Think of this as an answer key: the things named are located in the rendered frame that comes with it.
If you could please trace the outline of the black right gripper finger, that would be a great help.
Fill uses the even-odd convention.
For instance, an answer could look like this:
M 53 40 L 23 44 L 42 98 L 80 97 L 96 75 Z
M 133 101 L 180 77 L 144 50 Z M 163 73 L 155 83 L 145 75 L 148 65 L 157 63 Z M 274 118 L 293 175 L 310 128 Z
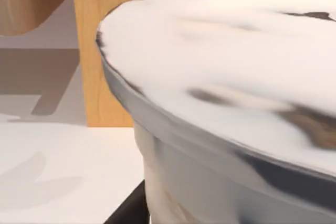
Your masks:
M 144 180 L 103 224 L 150 224 Z

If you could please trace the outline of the white and silver can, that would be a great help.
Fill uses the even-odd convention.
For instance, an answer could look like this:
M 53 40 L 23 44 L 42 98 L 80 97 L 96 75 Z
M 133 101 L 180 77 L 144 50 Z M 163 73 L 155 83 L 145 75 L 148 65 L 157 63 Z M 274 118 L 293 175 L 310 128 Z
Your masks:
M 151 224 L 336 224 L 336 0 L 128 0 L 96 43 Z

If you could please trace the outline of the wooden cupboard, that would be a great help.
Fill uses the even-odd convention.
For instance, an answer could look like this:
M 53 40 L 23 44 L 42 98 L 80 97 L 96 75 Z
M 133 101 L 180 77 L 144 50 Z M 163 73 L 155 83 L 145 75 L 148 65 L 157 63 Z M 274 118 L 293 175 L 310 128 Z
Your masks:
M 336 0 L 75 0 L 89 126 L 336 118 Z

